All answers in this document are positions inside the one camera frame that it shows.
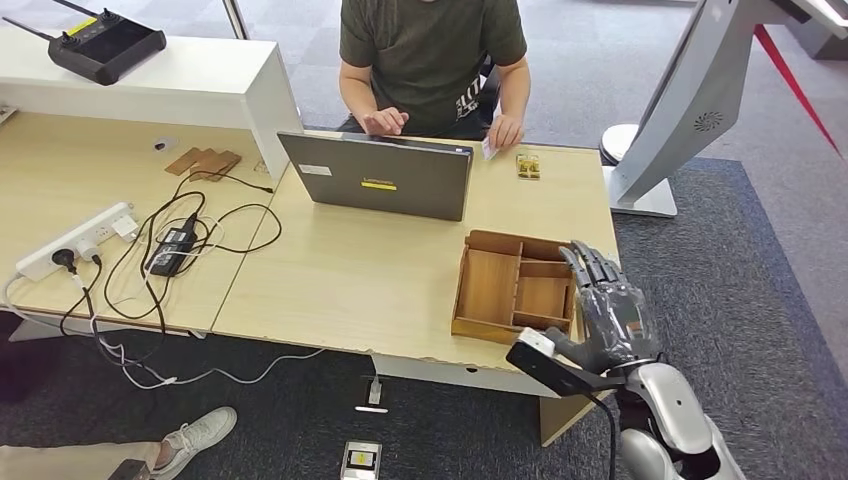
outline person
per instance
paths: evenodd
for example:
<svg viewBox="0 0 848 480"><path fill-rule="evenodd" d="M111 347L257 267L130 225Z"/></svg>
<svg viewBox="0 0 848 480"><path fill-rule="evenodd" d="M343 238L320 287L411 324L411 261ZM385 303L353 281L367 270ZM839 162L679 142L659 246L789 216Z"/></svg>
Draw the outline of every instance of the person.
<svg viewBox="0 0 848 480"><path fill-rule="evenodd" d="M351 112L339 128L515 145L530 96L527 43L516 0L343 0L339 90ZM480 117L489 56L502 113Z"/></svg>
<svg viewBox="0 0 848 480"><path fill-rule="evenodd" d="M0 479L108 480L127 459L143 460L155 480L171 480L199 452L217 444L232 431L236 411L215 409L161 442L30 448L0 446Z"/></svg>

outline yellow logo sticker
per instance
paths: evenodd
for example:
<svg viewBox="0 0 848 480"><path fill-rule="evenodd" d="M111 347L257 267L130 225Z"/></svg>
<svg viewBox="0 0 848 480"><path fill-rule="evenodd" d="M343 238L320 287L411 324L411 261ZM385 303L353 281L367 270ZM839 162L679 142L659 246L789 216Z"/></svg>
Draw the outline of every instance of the yellow logo sticker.
<svg viewBox="0 0 848 480"><path fill-rule="evenodd" d="M365 188L376 188L379 190L397 190L397 186L394 182L390 182L388 180L377 180L374 178L363 178L360 185Z"/></svg>

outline power strip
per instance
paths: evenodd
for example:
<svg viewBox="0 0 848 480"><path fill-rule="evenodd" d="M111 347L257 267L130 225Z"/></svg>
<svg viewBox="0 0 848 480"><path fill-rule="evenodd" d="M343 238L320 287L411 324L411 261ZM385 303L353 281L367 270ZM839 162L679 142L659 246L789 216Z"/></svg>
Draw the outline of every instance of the power strip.
<svg viewBox="0 0 848 480"><path fill-rule="evenodd" d="M138 234L138 224L132 217L132 205L129 203L118 203L100 213L28 255L15 264L15 268L21 275L37 282L60 268L52 260L57 250L67 248L79 257L84 253L80 249L100 245L116 234L125 242L133 241Z"/></svg>

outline white card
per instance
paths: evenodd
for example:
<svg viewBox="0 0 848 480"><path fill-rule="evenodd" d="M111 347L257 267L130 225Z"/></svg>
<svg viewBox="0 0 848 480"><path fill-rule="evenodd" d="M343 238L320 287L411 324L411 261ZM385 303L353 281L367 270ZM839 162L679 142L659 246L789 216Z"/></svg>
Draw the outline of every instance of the white card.
<svg viewBox="0 0 848 480"><path fill-rule="evenodd" d="M497 153L498 153L498 149L493 148L491 145L489 145L489 137L486 137L485 139L483 139L483 158L486 159L486 160L490 160Z"/></svg>

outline antenna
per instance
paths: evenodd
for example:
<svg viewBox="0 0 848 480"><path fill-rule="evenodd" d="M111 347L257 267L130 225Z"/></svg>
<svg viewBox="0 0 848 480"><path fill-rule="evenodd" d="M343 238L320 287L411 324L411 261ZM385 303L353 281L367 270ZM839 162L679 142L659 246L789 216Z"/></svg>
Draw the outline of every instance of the antenna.
<svg viewBox="0 0 848 480"><path fill-rule="evenodd" d="M84 8L84 7L81 7L81 6L77 5L77 4L71 3L71 2L69 2L68 0L53 0L53 1L54 1L54 2L56 2L56 3L58 3L59 5L64 5L64 6L68 7L68 8L71 8L71 9L73 9L73 10L76 10L76 11L78 11L78 12L82 13L83 15L88 15L89 17L95 17L95 18L97 18L97 14L96 14L96 13L92 12L91 10L88 10L87 8Z"/></svg>
<svg viewBox="0 0 848 480"><path fill-rule="evenodd" d="M21 28L21 29L23 29L23 30L26 30L27 32L29 32L29 33L31 33L31 34L33 34L33 35L37 35L37 36L39 36L39 37L41 37L41 38L43 38L43 39L47 40L48 42L49 42L50 40L53 40L53 37L51 37L50 35L47 35L46 33L39 32L38 30L36 30L36 29L34 29L34 28L32 28L32 27L28 27L28 26L24 25L23 23L20 23L20 22L17 22L17 21L15 21L15 20L12 20L11 18L3 17L3 20L6 20L7 22L11 23L12 25L14 25L14 26L16 26L16 27L18 27L18 28Z"/></svg>

